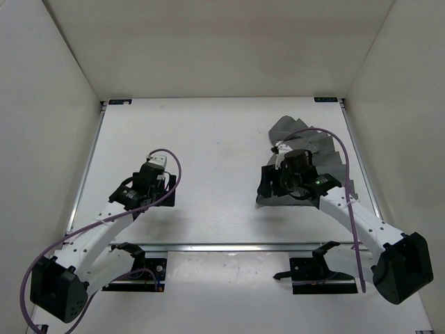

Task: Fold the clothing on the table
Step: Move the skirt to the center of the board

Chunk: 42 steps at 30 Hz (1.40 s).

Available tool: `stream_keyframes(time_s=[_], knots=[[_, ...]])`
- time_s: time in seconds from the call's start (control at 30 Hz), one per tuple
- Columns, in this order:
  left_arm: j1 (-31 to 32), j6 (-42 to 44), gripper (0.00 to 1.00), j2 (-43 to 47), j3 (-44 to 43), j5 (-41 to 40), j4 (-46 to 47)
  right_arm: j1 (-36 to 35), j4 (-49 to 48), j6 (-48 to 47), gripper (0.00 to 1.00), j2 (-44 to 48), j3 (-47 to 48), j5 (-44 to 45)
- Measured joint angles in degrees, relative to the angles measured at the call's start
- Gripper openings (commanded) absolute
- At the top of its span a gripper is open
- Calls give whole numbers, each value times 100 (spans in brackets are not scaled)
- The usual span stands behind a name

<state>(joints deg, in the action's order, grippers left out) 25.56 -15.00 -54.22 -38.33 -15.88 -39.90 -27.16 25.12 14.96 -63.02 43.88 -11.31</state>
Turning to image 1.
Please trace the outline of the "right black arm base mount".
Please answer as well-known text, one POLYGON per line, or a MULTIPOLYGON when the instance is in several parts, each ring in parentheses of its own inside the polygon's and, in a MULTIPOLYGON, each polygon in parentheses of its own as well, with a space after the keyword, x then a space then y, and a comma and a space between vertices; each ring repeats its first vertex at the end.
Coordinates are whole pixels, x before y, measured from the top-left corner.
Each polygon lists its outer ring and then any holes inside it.
POLYGON ((294 295, 357 294, 355 277, 347 273, 332 271, 325 261, 331 249, 340 250, 340 243, 329 241, 313 250, 310 257, 293 256, 289 259, 290 269, 276 273, 273 279, 291 279, 294 295))

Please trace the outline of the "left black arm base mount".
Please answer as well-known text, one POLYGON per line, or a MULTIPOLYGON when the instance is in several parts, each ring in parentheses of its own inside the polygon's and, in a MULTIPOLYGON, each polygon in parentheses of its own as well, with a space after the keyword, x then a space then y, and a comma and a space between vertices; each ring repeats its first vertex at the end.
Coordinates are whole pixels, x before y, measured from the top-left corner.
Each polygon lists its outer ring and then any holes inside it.
POLYGON ((158 292, 165 291, 167 253, 150 253, 135 244, 112 245, 111 251, 128 253, 133 262, 129 273, 102 287, 103 292, 158 292))

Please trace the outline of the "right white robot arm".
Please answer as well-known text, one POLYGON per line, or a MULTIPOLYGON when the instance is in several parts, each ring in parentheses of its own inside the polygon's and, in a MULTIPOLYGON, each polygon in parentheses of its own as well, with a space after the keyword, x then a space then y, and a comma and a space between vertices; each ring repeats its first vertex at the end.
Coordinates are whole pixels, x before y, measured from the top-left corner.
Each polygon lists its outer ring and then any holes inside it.
POLYGON ((434 279, 428 244, 419 233, 406 234, 354 199, 330 174, 318 173, 308 150, 287 145, 273 148, 274 161, 261 168, 260 206, 312 206, 332 217, 357 238, 359 247, 329 241, 312 252, 310 263, 275 275, 316 284, 336 273, 371 283, 388 302, 398 305, 434 279))

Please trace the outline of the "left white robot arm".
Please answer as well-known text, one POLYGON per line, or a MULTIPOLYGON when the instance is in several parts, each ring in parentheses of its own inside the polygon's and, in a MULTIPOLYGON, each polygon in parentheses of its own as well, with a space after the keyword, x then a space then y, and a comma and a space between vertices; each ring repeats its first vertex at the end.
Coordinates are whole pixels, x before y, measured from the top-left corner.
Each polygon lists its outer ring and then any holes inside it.
POLYGON ((145 270, 141 247, 112 241, 152 206, 175 204, 176 175, 163 154, 152 154, 109 196, 98 223, 73 232, 73 240, 52 257, 42 256, 31 271, 30 300, 64 323, 76 319, 88 299, 113 279, 145 270))

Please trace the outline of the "grey pleated skirt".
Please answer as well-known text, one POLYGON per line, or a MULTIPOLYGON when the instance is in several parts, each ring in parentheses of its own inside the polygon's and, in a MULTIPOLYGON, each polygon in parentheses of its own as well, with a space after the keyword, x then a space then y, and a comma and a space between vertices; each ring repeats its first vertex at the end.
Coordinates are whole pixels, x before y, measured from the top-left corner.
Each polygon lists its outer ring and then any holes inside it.
MULTIPOLYGON (((269 130, 268 136, 272 145, 282 139, 293 150, 309 150, 312 153, 312 162, 320 174, 330 174, 345 184, 346 165, 341 160, 341 155, 334 147, 334 139, 325 132, 308 127, 301 119, 291 116, 281 117, 269 130)), ((273 155, 265 165, 275 165, 273 155)), ((295 200, 291 196, 262 198, 257 200, 259 206, 310 206, 309 200, 295 200)))

